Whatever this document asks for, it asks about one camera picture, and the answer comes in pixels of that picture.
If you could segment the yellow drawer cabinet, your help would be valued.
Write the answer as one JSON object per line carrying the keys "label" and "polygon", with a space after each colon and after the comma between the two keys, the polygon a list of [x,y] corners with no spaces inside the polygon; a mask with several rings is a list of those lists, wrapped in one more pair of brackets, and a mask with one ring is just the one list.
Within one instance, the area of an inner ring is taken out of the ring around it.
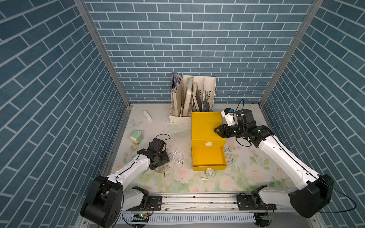
{"label": "yellow drawer cabinet", "polygon": [[191,117],[192,147],[224,146],[226,139],[214,131],[222,124],[222,116],[219,112],[193,112]]}

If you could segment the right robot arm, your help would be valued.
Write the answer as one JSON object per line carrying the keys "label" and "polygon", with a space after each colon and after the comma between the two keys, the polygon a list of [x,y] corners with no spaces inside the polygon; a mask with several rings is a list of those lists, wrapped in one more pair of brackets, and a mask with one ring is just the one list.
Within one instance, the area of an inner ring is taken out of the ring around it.
{"label": "right robot arm", "polygon": [[275,204],[293,208],[299,215],[311,218],[330,203],[334,181],[307,166],[296,157],[265,125],[258,126],[250,109],[221,112],[226,123],[214,132],[222,138],[243,138],[266,153],[293,181],[292,190],[278,190],[261,185],[252,191],[254,207]]}

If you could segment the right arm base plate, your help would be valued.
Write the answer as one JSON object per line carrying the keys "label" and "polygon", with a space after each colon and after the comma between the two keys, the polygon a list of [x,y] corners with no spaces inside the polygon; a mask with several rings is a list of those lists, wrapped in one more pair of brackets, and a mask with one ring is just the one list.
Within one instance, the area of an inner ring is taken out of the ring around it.
{"label": "right arm base plate", "polygon": [[240,211],[263,211],[277,209],[275,204],[266,204],[259,196],[259,192],[267,185],[259,186],[258,188],[251,191],[251,195],[244,192],[237,195],[237,203]]}

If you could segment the white earphones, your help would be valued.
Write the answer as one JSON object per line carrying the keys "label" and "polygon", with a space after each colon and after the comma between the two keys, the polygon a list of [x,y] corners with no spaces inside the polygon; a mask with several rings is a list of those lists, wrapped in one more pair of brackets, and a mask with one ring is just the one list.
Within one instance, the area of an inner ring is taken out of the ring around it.
{"label": "white earphones", "polygon": [[215,170],[209,168],[205,171],[204,175],[201,177],[202,181],[211,181],[215,177]]}
{"label": "white earphones", "polygon": [[184,162],[184,155],[181,152],[175,151],[172,154],[172,159],[175,163],[183,165]]}
{"label": "white earphones", "polygon": [[224,155],[228,164],[233,164],[235,162],[234,155],[230,149],[225,150]]}

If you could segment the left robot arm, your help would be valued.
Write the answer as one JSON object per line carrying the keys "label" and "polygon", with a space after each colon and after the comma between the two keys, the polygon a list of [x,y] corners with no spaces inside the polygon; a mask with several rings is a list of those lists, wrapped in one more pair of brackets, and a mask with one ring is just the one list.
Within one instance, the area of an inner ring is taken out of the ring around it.
{"label": "left robot arm", "polygon": [[102,228],[112,228],[123,212],[147,208],[149,191],[133,187],[125,192],[126,187],[141,173],[155,170],[169,163],[166,142],[154,138],[147,149],[141,149],[123,168],[106,177],[96,177],[89,187],[80,215]]}

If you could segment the yellow drawer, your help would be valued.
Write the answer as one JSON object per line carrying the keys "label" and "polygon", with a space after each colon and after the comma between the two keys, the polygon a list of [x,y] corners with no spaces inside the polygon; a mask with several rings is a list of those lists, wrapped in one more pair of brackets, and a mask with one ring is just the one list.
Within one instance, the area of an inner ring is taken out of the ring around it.
{"label": "yellow drawer", "polygon": [[192,147],[193,171],[225,170],[227,161],[224,147],[196,146]]}

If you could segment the pink earphones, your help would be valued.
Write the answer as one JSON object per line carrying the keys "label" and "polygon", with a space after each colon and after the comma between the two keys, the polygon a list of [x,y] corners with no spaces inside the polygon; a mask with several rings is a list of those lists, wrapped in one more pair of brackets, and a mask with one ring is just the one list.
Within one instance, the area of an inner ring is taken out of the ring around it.
{"label": "pink earphones", "polygon": [[170,164],[170,162],[168,162],[168,163],[166,163],[166,164],[164,164],[164,165],[162,165],[160,167],[155,168],[155,171],[157,173],[162,173],[163,174],[163,178],[165,178],[166,172],[170,170],[170,167],[171,167],[171,164]]}

